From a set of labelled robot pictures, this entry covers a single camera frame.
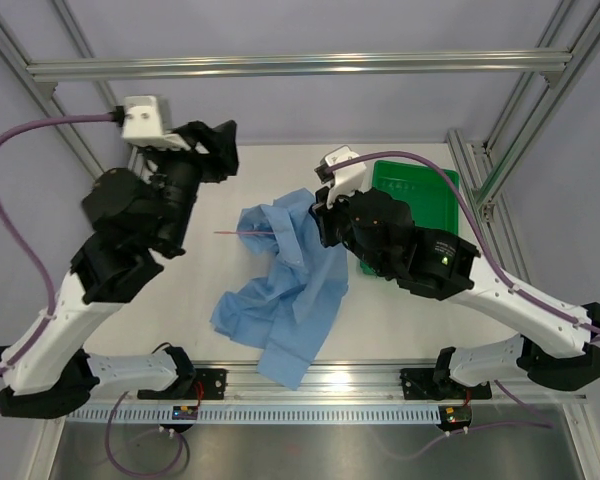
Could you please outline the pink wire hanger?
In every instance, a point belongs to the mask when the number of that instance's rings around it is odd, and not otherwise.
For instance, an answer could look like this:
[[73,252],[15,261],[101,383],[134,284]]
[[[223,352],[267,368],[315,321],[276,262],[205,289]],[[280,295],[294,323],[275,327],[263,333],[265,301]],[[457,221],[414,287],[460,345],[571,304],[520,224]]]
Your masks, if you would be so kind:
[[238,236],[259,236],[259,237],[272,237],[276,234],[269,231],[214,231],[217,235],[238,235]]

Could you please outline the blue shirt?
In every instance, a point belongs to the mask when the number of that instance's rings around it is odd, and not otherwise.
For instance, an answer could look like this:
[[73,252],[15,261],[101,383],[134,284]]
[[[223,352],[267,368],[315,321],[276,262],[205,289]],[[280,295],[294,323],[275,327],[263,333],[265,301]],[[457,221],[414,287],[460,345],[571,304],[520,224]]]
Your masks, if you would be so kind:
[[217,333],[260,349],[259,374],[291,390],[322,348],[348,291],[346,250],[321,245],[309,214],[313,203],[313,194],[299,189],[241,212],[236,231],[276,234],[238,236],[272,263],[266,275],[225,292],[211,316]]

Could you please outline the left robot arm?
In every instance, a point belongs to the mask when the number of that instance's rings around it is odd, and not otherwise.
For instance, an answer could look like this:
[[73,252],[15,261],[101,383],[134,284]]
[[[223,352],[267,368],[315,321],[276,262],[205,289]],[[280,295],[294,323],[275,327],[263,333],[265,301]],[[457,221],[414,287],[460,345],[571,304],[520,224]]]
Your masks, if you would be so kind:
[[237,173],[237,125],[195,121],[141,149],[148,177],[126,168],[102,174],[82,200],[93,232],[70,262],[48,306],[16,343],[0,346],[0,415],[55,419],[96,396],[188,396],[196,372],[184,349],[137,356],[88,353],[86,340],[184,254],[184,237],[203,183]]

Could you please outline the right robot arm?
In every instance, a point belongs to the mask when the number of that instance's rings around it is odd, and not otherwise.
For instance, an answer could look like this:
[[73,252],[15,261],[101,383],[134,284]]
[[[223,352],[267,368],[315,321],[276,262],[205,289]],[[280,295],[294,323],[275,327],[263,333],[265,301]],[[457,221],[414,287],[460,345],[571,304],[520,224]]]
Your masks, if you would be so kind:
[[341,245],[380,278],[409,293],[449,301],[514,330],[513,337],[475,348],[447,347],[434,367],[402,372],[424,398],[459,399],[483,383],[526,376],[552,390],[577,391],[600,378],[600,304],[570,306],[537,292],[530,301],[515,279],[499,278],[484,254],[459,236],[424,228],[408,204],[372,188],[352,195],[323,187],[309,209],[325,247]]

